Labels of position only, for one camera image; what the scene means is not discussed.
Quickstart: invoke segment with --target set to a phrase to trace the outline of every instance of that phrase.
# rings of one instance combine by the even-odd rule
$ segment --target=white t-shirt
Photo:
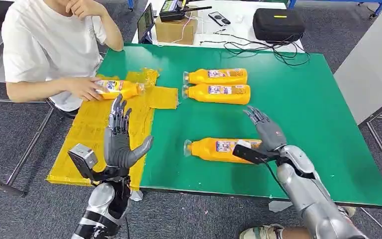
[[[90,77],[102,60],[106,33],[98,16],[80,20],[51,9],[43,0],[17,0],[2,25],[3,66],[7,82],[39,82],[60,77]],[[64,111],[82,100],[69,92],[51,97]]]

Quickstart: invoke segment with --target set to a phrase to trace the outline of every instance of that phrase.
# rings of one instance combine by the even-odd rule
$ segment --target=orange bottle
[[[261,144],[259,139],[243,140],[250,143],[252,148],[257,148]],[[204,138],[194,142],[185,140],[184,155],[194,155],[208,161],[251,163],[232,154],[237,142],[238,139],[228,138]]]
[[[251,89],[248,85],[183,86],[182,98],[188,97],[201,102],[246,105],[250,101]]]
[[[127,100],[133,96],[140,95],[145,91],[144,84],[132,83],[130,81],[100,80],[95,83],[105,87],[109,91],[103,92],[97,90],[104,99],[115,99],[119,93],[121,93],[122,98]]]
[[[184,85],[186,84],[246,84],[248,79],[247,70],[220,69],[205,70],[199,69],[195,72],[184,72]]]

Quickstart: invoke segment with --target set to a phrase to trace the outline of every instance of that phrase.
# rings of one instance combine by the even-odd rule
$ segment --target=green tabletop
[[[99,72],[123,78],[127,71],[158,69],[158,86],[180,89],[183,71],[245,68],[251,86],[249,105],[269,115],[289,144],[305,151],[332,199],[382,206],[382,176],[323,55],[311,54],[308,63],[297,67],[285,65],[270,52],[251,55],[232,56],[217,48],[127,44],[122,52],[109,51]],[[296,61],[305,58],[298,54]],[[176,110],[155,110],[155,140],[140,187],[287,198],[264,165],[212,162],[183,154],[186,139],[258,138],[243,109],[180,97]],[[275,171],[275,164],[270,165]]]

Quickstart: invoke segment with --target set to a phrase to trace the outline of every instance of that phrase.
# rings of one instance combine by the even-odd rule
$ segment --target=humanoid robot hand
[[[262,140],[258,151],[266,157],[279,155],[278,149],[287,144],[282,129],[258,108],[248,106],[248,110],[244,110],[244,112],[256,126],[257,133]]]
[[[136,149],[129,145],[129,118],[132,109],[125,111],[126,101],[122,95],[113,101],[109,114],[109,124],[104,130],[104,160],[108,167],[120,168],[121,176],[126,176],[131,168],[153,145],[153,136],[147,136]]]

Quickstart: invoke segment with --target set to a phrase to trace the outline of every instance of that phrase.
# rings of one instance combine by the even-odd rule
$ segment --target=cardboard box
[[[190,17],[191,12],[187,12],[186,15]],[[192,16],[198,16],[197,11],[192,12]],[[182,40],[177,41],[175,43],[192,45],[194,43],[194,34],[195,32],[197,32],[198,21],[195,19],[191,19],[188,22],[188,20],[189,19],[187,17],[184,17],[184,19],[178,21],[162,22],[160,21],[160,17],[157,17],[155,21],[157,41],[171,43],[181,39],[182,37]]]

